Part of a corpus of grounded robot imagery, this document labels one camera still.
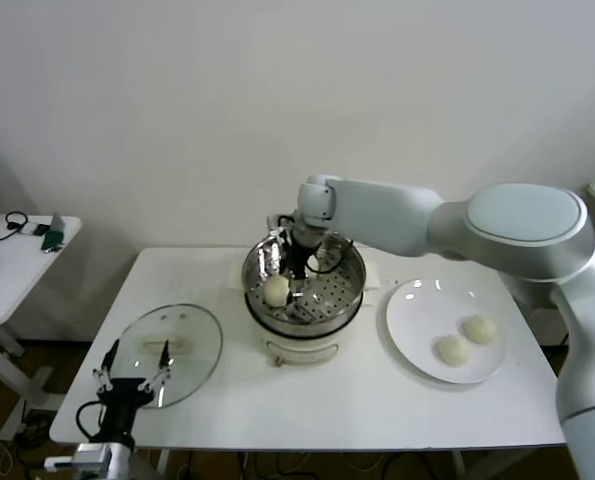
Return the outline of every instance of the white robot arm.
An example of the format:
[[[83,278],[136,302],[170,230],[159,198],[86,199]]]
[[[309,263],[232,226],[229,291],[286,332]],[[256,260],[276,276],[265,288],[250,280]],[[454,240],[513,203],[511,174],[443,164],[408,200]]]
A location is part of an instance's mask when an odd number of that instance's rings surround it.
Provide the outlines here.
[[[595,235],[577,195],[503,184],[445,203],[428,189],[322,175],[301,185],[295,220],[306,248],[335,231],[395,255],[472,260],[520,301],[559,308],[570,352],[557,411],[580,477],[595,480]]]

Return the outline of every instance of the cable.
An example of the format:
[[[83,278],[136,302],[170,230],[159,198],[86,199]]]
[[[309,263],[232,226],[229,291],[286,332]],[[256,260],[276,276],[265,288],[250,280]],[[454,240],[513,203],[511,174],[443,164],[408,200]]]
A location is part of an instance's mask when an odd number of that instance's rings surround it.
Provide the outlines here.
[[[182,473],[185,473],[184,472],[185,469],[190,471],[190,467],[188,466],[187,463],[184,463],[181,467],[179,467],[179,470],[177,470],[177,480],[181,480]]]
[[[395,460],[400,458],[402,455],[403,455],[403,453],[396,453],[395,455],[390,457],[388,460],[386,460],[386,463],[384,463],[384,468],[381,471],[381,480],[387,479],[390,466],[395,462]]]
[[[15,460],[12,453],[10,453],[10,450],[8,450],[8,447],[6,447],[6,445],[4,445],[2,442],[0,442],[0,448],[2,450],[0,454],[0,476],[6,477],[12,471]],[[6,460],[8,461],[8,468],[4,469],[4,462]]]
[[[23,222],[19,223],[19,222],[13,222],[10,220],[10,217],[12,215],[19,215],[23,218]],[[26,215],[24,212],[20,212],[18,210],[14,210],[12,212],[8,212],[6,214],[6,225],[8,224],[14,224],[15,227],[13,228],[13,231],[10,232],[8,235],[5,235],[3,237],[0,237],[0,242],[2,240],[7,240],[8,238],[12,237],[13,235],[18,234],[19,232],[21,232],[23,230],[23,228],[28,224],[28,215]]]
[[[375,460],[373,463],[371,463],[370,465],[368,465],[366,467],[360,467],[358,465],[355,465],[349,459],[347,459],[346,458],[346,454],[344,452],[340,453],[339,455],[341,456],[342,460],[344,461],[344,463],[346,465],[348,465],[350,468],[352,468],[353,470],[355,470],[355,471],[357,471],[359,473],[372,472],[375,468],[377,468],[377,466],[381,462],[381,459],[384,458],[384,454],[383,453],[380,453],[379,456],[377,457],[377,460]]]
[[[248,466],[248,453],[244,454],[244,458],[242,460],[241,453],[237,452],[237,459],[239,460],[239,467],[241,468],[241,475],[239,476],[239,480],[246,480],[246,467]]]
[[[259,459],[259,454],[253,453],[251,455],[253,455],[253,470],[255,471],[255,476],[261,480],[270,480],[270,477],[266,477],[265,475],[262,475],[261,473],[259,473],[259,465],[257,464],[257,460]]]
[[[354,240],[350,241],[348,246],[345,248],[345,250],[339,256],[339,260],[337,260],[337,263],[335,265],[333,265],[331,268],[329,268],[328,270],[314,270],[310,265],[308,265],[308,262],[306,262],[306,268],[317,275],[327,275],[329,273],[333,273],[335,270],[337,270],[339,268],[341,263],[344,261],[344,258],[346,258],[346,254],[348,252],[350,252],[350,250],[353,248],[354,243],[355,243]]]
[[[88,433],[88,430],[86,430],[84,428],[84,426],[81,424],[81,419],[79,417],[81,415],[81,412],[83,412],[88,407],[92,407],[93,405],[101,405],[101,402],[99,400],[92,400],[90,402],[86,402],[86,403],[80,405],[79,408],[77,409],[77,413],[75,413],[75,423],[77,424],[77,428],[79,429],[79,431],[81,433],[84,434],[84,436],[88,440],[90,440],[92,438],[92,435],[90,433]]]
[[[426,467],[426,470],[428,471],[428,475],[430,475],[430,478],[432,478],[433,480],[439,480],[437,475],[435,475],[433,468],[430,466],[430,462],[428,461],[428,459],[426,457],[424,457],[424,454],[419,452],[419,453],[417,453],[417,456],[419,457],[419,459],[422,461],[422,463]]]
[[[299,468],[301,468],[301,466],[306,463],[308,461],[308,459],[310,458],[310,453],[302,453],[302,457],[301,459],[297,462],[297,464],[291,468],[289,468],[288,470],[282,470],[281,469],[281,454],[277,453],[275,455],[275,467],[277,469],[277,475],[273,475],[270,478],[277,478],[279,476],[291,476],[291,475],[314,475],[313,473],[302,473],[302,472],[297,472],[297,470]]]

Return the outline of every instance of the glass lid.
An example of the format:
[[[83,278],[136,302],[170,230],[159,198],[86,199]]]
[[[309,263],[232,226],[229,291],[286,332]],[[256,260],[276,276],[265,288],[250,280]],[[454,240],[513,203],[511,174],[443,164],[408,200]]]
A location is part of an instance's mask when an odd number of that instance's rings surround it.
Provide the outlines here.
[[[160,307],[124,330],[111,377],[153,378],[166,341],[171,376],[144,408],[167,407],[197,391],[217,366],[223,345],[219,322],[205,308],[190,304]]]

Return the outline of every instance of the white table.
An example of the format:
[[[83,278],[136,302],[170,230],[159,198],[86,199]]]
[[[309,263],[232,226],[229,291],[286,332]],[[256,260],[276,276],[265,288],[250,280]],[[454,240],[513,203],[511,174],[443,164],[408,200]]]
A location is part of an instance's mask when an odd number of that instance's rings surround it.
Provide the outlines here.
[[[50,224],[51,216],[30,216],[33,223]],[[64,246],[66,246],[81,228],[81,221],[74,217],[64,217]],[[8,235],[4,215],[0,215],[0,238]],[[28,293],[41,279],[43,274],[59,256],[58,253],[42,253],[40,247],[43,237],[13,235],[0,242],[0,345],[9,355],[21,356],[23,348],[3,327],[13,312],[26,298]],[[28,378],[0,353],[0,380],[17,392],[22,400],[29,402],[31,408],[57,410],[61,397],[49,395],[42,390],[52,369],[40,368],[33,379]],[[11,413],[0,432],[0,439],[11,440],[16,424],[21,417],[22,402]]]
[[[132,321],[156,307],[196,303],[211,310],[224,349],[208,382],[184,401],[143,410],[133,435],[143,447],[233,450],[422,450],[563,443],[555,412],[556,378],[493,271],[436,256],[396,258],[362,249],[379,270],[385,295],[414,278],[462,279],[503,324],[502,369],[473,386],[417,373],[383,328],[384,301],[360,309],[355,331],[330,362],[274,367],[260,350],[232,275],[248,249],[151,248],[133,266],[51,427],[56,442],[85,440],[75,411],[95,399],[91,375]],[[82,415],[96,430],[97,412]]]

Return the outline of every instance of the floor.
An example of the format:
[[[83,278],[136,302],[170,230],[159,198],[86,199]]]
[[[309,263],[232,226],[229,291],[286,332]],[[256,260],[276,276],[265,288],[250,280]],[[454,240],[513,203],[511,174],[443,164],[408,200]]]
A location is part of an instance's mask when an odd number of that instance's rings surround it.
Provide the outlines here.
[[[80,346],[29,346],[26,354],[18,360],[20,368],[29,375],[40,365],[52,365],[55,373],[48,382],[47,389],[51,392],[66,393],[70,382],[74,378],[80,363],[86,354],[86,349]],[[553,366],[557,371],[562,359],[554,359]],[[17,401],[16,395],[0,384],[0,427]],[[48,441],[40,448],[23,452],[25,462],[37,462],[48,455],[67,454],[64,446]],[[144,458],[150,458],[156,465],[159,452],[141,451]],[[472,465],[484,452],[469,451],[464,454],[466,466]],[[170,480],[237,480],[241,478],[241,461],[245,458],[242,453],[235,452],[172,452],[167,478]],[[190,459],[190,474],[187,468]],[[278,475],[278,465],[282,472],[293,472],[290,475]],[[4,473],[7,466],[2,465]],[[27,472],[15,462],[7,475],[10,480],[30,479],[68,479],[67,472],[49,474],[41,470]],[[339,452],[316,453],[306,455],[302,453],[260,452],[247,456],[246,479],[270,480],[282,478],[296,480],[331,480],[331,479],[414,479],[414,480],[449,480],[455,478],[450,454],[447,452],[417,453],[352,453]],[[564,447],[540,449],[524,460],[506,470],[497,480],[575,480],[574,467],[567,450]]]

